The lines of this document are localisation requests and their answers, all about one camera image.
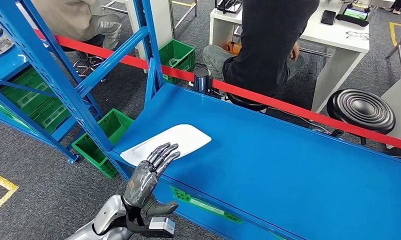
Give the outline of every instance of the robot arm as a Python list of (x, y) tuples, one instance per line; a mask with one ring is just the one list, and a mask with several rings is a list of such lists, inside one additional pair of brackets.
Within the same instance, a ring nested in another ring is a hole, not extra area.
[(180, 156), (173, 152), (178, 144), (157, 147), (135, 169), (123, 196), (110, 197), (95, 219), (77, 230), (66, 240), (128, 240), (134, 233), (148, 238), (172, 238), (175, 224), (166, 217), (153, 217), (145, 226), (141, 210), (148, 217), (171, 214), (178, 204), (159, 203), (152, 192), (167, 166)]

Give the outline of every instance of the gray carpet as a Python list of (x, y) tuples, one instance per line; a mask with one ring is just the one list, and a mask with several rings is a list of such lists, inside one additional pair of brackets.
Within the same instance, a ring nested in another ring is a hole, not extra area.
[[(178, 40), (195, 47), (196, 61), (199, 63), (202, 63), (202, 49), (209, 41), (209, 13), (213, 5), (213, 1), (199, 0), (198, 17), (195, 18), (191, 13), (175, 33)], [(188, 8), (174, 4), (173, 9), (177, 21)], [(121, 37), (123, 42), (132, 34), (132, 30), (129, 28), (128, 18), (123, 14), (118, 15), (124, 18)], [(389, 22), (401, 23), (401, 15), (379, 9), (370, 26), (370, 52), (348, 77), (343, 88), (358, 88), (381, 95), (401, 77), (397, 54), (389, 61), (384, 59), (393, 46)], [(395, 33), (397, 39), (401, 38), (401, 27), (396, 27)], [(325, 50), (313, 44), (301, 42), (300, 45)], [(75, 53), (67, 55), (72, 62), (77, 59)], [(287, 84), (281, 99), (309, 108), (314, 95), (315, 79), (323, 68), (325, 59), (304, 53), (302, 55), (306, 59), (303, 74), (299, 74)], [(116, 108), (135, 119), (143, 108), (145, 84), (146, 75), (142, 70), (119, 64), (107, 75), (107, 82), (99, 83), (92, 94), (105, 113), (111, 108)], [(267, 114), (315, 129), (298, 117), (279, 111), (269, 109)], [(68, 143), (79, 129), (73, 129), (63, 143)], [(357, 137), (349, 134), (343, 135), (342, 138), (359, 143)], [(367, 147), (392, 155), (401, 155), (401, 150), (386, 150), (381, 143), (369, 141)], [(53, 148), (2, 124), (0, 175), (19, 186), (0, 208), (0, 240), (16, 240), (23, 237), (29, 240), (64, 239), (90, 221), (111, 195), (121, 194), (125, 189), (125, 183), (120, 177), (107, 179), (85, 160), (68, 164), (67, 159)], [(0, 197), (5, 193), (5, 189), (0, 187)], [(220, 239), (176, 215), (172, 215), (171, 218), (177, 224), (175, 239)]]

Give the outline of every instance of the white plastic tray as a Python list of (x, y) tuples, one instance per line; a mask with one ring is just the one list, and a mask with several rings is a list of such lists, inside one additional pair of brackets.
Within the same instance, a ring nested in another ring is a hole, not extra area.
[(171, 143), (178, 144), (175, 150), (180, 151), (179, 159), (197, 149), (203, 147), (211, 141), (211, 137), (189, 124), (180, 124), (173, 126), (148, 140), (123, 151), (120, 156), (128, 163), (137, 166), (151, 154), (160, 145)]

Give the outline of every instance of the red rope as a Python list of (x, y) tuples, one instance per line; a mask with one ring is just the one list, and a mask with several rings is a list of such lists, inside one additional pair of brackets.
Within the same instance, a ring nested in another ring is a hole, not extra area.
[[(44, 37), (42, 36), (42, 34), (36, 30), (37, 35), (41, 38), (44, 39)], [(83, 42), (79, 42), (79, 41), (75, 41), (66, 37), (62, 37), (62, 36), (55, 36), (56, 40), (58, 41), (58, 43), (61, 46), (64, 47), (68, 47), (71, 49), (75, 49), (75, 50), (79, 50), (88, 54), (92, 54), (92, 55), (96, 55), (102, 58), (107, 58), (109, 57), (113, 51), (111, 50), (107, 50), (101, 47), (97, 47), (97, 46), (93, 46), (93, 45), (89, 45)], [(141, 69), (147, 69), (148, 68), (148, 64), (146, 63), (145, 60), (137, 58), (137, 57), (133, 57), (133, 56), (129, 56), (126, 55), (121, 61), (120, 63), (129, 65), (129, 66), (133, 66), (133, 67), (137, 67), (137, 68), (141, 68)], [(186, 80), (186, 81), (192, 81), (193, 80), (193, 73), (192, 72), (187, 72), (187, 71), (183, 71), (183, 70), (179, 70), (179, 69), (175, 69), (175, 68), (170, 68), (167, 66), (162, 66), (162, 72), (165, 75), (171, 76), (171, 77), (175, 77), (178, 79), (182, 79), (182, 80)], [(345, 132), (351, 133), (351, 134), (355, 134), (358, 136), (362, 136), (364, 138), (367, 139), (371, 139), (383, 144), (387, 144), (387, 145), (392, 145), (394, 147), (400, 148), (401, 149), (401, 139), (392, 137), (392, 136), (388, 136), (388, 135), (384, 135), (384, 134), (380, 134), (374, 131), (370, 131), (358, 126), (354, 126), (352, 124), (348, 124), (339, 120), (335, 120), (332, 119), (328, 116), (316, 113), (316, 112), (312, 112), (310, 110), (289, 104), (287, 102), (283, 102), (277, 99), (274, 99), (272, 97), (268, 97), (268, 96), (264, 96), (261, 95), (259, 93), (255, 93), (234, 85), (230, 85), (228, 83), (225, 82), (221, 82), (218, 81), (216, 79), (213, 80), (212, 82), (212, 86), (216, 89), (220, 89), (224, 92), (227, 93), (231, 93), (246, 99), (250, 99), (252, 101), (273, 107), (273, 108), (277, 108), (280, 109), (282, 111), (285, 111), (287, 113), (291, 113), (300, 117), (303, 117), (305, 119), (309, 119), (312, 120), (314, 122), (317, 123), (321, 123), (330, 127), (333, 127), (335, 129), (340, 129), (343, 130)]]

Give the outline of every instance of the robot finger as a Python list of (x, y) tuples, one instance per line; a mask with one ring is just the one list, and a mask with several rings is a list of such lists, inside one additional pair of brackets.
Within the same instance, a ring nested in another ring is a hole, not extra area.
[(168, 148), (171, 145), (170, 142), (167, 142), (163, 145), (160, 145), (159, 147), (155, 148), (155, 150), (153, 150), (150, 155), (147, 157), (147, 161), (149, 162), (149, 164), (153, 164), (155, 162), (155, 160), (161, 155), (161, 153)]
[(168, 167), (168, 165), (170, 165), (170, 163), (178, 157), (180, 157), (179, 151), (176, 151), (173, 154), (169, 155), (165, 159), (165, 161), (161, 164), (161, 166), (159, 166), (158, 169), (156, 170), (156, 174), (158, 175), (158, 177), (160, 177), (162, 173), (165, 171), (165, 169)]
[(162, 154), (158, 157), (158, 159), (153, 163), (153, 171), (155, 171), (157, 169), (157, 167), (159, 167), (159, 165), (161, 165), (161, 163), (165, 160), (166, 157), (168, 157), (168, 155), (170, 155), (170, 153), (174, 150), (176, 150), (179, 147), (179, 145), (173, 144), (169, 147), (167, 147)]

